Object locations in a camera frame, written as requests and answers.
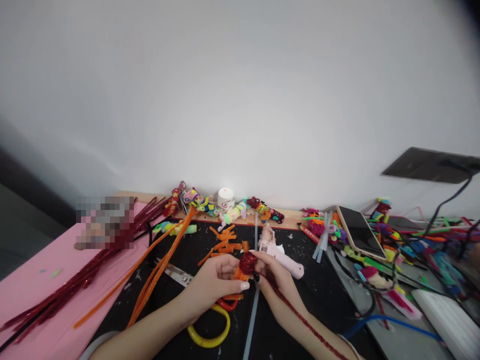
white power strip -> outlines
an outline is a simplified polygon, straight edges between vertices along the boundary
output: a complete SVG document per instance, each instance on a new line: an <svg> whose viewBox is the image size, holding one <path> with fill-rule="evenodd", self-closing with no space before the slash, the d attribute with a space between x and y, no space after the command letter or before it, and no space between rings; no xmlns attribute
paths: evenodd
<svg viewBox="0 0 480 360"><path fill-rule="evenodd" d="M425 290L411 294L456 360L480 359L480 328L457 302Z"/></svg>

black desk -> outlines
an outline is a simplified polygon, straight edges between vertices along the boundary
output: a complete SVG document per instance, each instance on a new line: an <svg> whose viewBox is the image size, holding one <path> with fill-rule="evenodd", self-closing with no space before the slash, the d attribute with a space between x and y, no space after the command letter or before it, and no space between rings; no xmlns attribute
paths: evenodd
<svg viewBox="0 0 480 360"><path fill-rule="evenodd" d="M199 270L197 263L218 243L218 240L209 230L211 223L193 221L192 224L197 224L197 233L186 235L180 241L170 262L194 276ZM250 247L254 247L255 228L253 226L236 225L234 231L238 237L236 241L232 242L248 240ZM295 284L308 311L334 333L343 333L352 327L355 321L346 319L343 315L353 316L356 311L355 307L326 254L322 257L321 263L315 262L312 255L316 245L301 231L277 229L275 230L275 236L277 245L283 245L285 253L304 266L305 275L302 279L295 280ZM131 285L120 293L90 342L107 332L125 329L144 282L154 267L153 260L155 258L161 259L170 249L174 239L175 236L168 236L151 252L152 256L145 259L138 271L141 280L136 277L137 272L131 276L127 282ZM236 251L234 255L239 257L239 252ZM165 305L182 290L183 286L167 275L162 275L138 319ZM230 332L220 348L201 348L194 344L187 331L184 330L162 349L156 359L242 359L254 295L255 285L252 282L250 290L244 292L244 299L239 301L236 309L229 313ZM201 316L195 323L195 329L206 338L218 336L225 327L225 322L221 320L223 317L218 314L218 318L218 321L207 322L206 317ZM384 359L375 339L367 330L357 332L350 340L357 351L366 359ZM277 324L262 293L260 293L258 301L249 358L312 358Z"/></svg>

red sparkly pipe cleaner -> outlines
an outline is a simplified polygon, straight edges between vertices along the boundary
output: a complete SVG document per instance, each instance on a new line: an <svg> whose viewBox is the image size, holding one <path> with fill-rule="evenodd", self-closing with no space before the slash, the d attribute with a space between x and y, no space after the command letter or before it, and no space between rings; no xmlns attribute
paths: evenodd
<svg viewBox="0 0 480 360"><path fill-rule="evenodd" d="M240 258L240 263L238 264L238 267L240 268L241 272L244 273L245 275L252 275L254 273L254 268L255 264L257 263L257 258L255 255L253 255L250 251L247 251L243 254L243 256ZM340 351L338 351L336 348L334 348L325 338L320 335L312 325L309 324L309 322L297 311L295 310L294 306L283 296L283 294L280 292L279 289L277 289L276 286L274 286L270 280L268 280L268 283L270 284L271 288L273 291L275 291L275 294L290 308L290 310L293 311L293 313L301 320L301 322L321 341L325 347L330 350L337 358L341 360L348 360L348 358L343 355Z"/></svg>
<svg viewBox="0 0 480 360"><path fill-rule="evenodd" d="M92 283L101 267L126 248L127 246L125 244L132 241L135 234L142 230L146 230L147 223L158 218L162 214L169 199L170 198L162 198L161 200L157 200L157 197L154 197L134 217L133 226L129 229L121 230L120 234L115 237L115 241L110 244L110 248L101 250L70 280L43 301L3 324L0 328L0 332L17 324L13 329L16 333L12 338L14 338L14 344L18 344L37 325L43 324L46 320L55 316L79 290L87 288ZM0 346L0 351L13 341L12 338Z"/></svg>

blue cable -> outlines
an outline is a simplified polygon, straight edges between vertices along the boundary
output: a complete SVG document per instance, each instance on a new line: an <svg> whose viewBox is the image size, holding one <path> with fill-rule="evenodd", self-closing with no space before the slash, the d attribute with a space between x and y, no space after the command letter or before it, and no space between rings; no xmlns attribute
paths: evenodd
<svg viewBox="0 0 480 360"><path fill-rule="evenodd" d="M419 327L416 327L416 326L413 326L413 325L410 325L409 323L406 323L406 322L403 322L403 321L400 321L400 320L397 320L396 318L393 318L393 317L390 317L390 316L384 316L384 315L372 315L372 316L369 316L367 317L366 319L363 319L362 321L360 321L359 323L357 323L354 327L352 327L349 331L347 331L345 334L343 334L343 337L345 339L349 339L351 338L358 330L360 330L361 328L364 327L364 325L372 320L376 320L376 319L380 319L380 320L388 320L388 321L391 321L392 323L396 323L396 324L399 324L399 325L403 325L404 327L406 328L409 328L409 329L412 329L412 330L415 330L419 333L422 333L424 335L427 335L439 342L442 342L442 338L438 335L435 335L431 332L428 332L426 330L423 330Z"/></svg>

smartphone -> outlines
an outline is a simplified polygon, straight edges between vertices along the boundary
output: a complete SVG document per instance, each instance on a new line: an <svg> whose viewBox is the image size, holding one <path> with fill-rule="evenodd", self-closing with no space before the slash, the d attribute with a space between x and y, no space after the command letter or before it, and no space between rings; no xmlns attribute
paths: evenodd
<svg viewBox="0 0 480 360"><path fill-rule="evenodd" d="M353 250L377 260L387 260L384 249L361 212L343 206L337 206L336 211Z"/></svg>

